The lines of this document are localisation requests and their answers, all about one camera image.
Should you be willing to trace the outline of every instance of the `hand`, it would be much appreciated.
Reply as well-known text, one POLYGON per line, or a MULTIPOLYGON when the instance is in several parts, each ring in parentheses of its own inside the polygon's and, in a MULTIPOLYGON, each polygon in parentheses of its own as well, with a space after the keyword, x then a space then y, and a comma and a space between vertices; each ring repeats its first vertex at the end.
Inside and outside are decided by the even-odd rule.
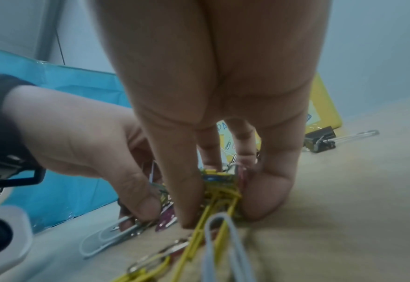
POLYGON ((330 1, 89 3, 182 225, 194 221, 203 196, 196 145, 206 167, 222 169, 222 119, 237 161, 254 169, 245 215, 278 207, 294 184, 330 1))
MULTIPOLYGON (((7 95, 2 111, 43 167, 66 175, 102 177, 138 219, 159 216, 160 198, 141 170, 147 163, 149 174, 153 155, 131 109, 19 86, 7 95)), ((122 209, 120 217, 128 214, 122 209)))

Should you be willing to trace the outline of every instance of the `wooden table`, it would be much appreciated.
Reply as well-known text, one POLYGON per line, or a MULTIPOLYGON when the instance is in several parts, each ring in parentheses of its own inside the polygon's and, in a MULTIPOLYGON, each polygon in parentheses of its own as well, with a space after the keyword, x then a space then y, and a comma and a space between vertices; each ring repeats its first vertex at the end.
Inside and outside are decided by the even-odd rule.
MULTIPOLYGON (((240 228, 258 281, 410 281, 410 99, 347 121, 338 133, 371 129, 380 135, 303 153, 287 204, 240 228)), ((0 282, 108 282, 190 232, 148 230, 83 260, 81 239, 117 215, 111 204, 38 234, 28 258, 0 282)), ((182 281, 200 281, 199 261, 182 281)), ((220 281, 228 281, 228 262, 221 266, 220 281)))

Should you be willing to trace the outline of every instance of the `blue plastic sheet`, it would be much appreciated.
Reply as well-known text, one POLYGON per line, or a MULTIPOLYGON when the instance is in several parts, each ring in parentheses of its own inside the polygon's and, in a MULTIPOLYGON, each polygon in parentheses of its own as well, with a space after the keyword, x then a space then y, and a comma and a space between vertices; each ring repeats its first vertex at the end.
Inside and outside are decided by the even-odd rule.
MULTIPOLYGON (((112 73, 52 65, 3 51, 0 73, 44 88, 130 107, 123 86, 112 73)), ((48 171, 41 184, 14 189, 4 204, 23 208, 36 233, 116 200, 117 194, 102 179, 68 177, 48 171)))

